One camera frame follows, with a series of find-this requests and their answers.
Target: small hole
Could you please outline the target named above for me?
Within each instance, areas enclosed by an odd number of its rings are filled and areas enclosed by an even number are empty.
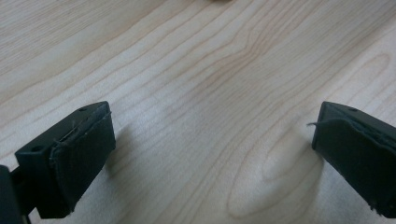
[[[43,148],[44,148],[43,146],[33,147],[33,148],[31,149],[31,151],[37,152],[37,151],[40,151],[40,150],[43,149]]]

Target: screw hole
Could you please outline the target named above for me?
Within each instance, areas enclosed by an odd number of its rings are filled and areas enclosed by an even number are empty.
[[[37,151],[40,151],[40,150],[43,149],[43,148],[44,148],[43,146],[33,147],[33,148],[31,149],[31,151],[37,152]]]

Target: wooden table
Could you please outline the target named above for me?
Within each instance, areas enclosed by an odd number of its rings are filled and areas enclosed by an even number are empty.
[[[396,1],[0,3],[0,163],[109,101],[117,148],[65,219],[394,223],[312,149],[321,102],[396,125]]]

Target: wood grain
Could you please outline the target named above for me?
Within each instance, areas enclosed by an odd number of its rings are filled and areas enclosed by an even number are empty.
[[[117,136],[65,219],[393,223],[311,149],[322,101],[396,125],[392,0],[0,2],[0,163],[107,100]]]

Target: black plastic object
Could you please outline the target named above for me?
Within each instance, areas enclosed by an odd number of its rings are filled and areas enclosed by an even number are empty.
[[[312,148],[384,217],[396,217],[396,129],[346,105],[324,102]]]
[[[1,223],[29,223],[35,207],[42,218],[74,211],[115,148],[110,114],[107,102],[84,106],[18,150],[11,174],[0,166]]]

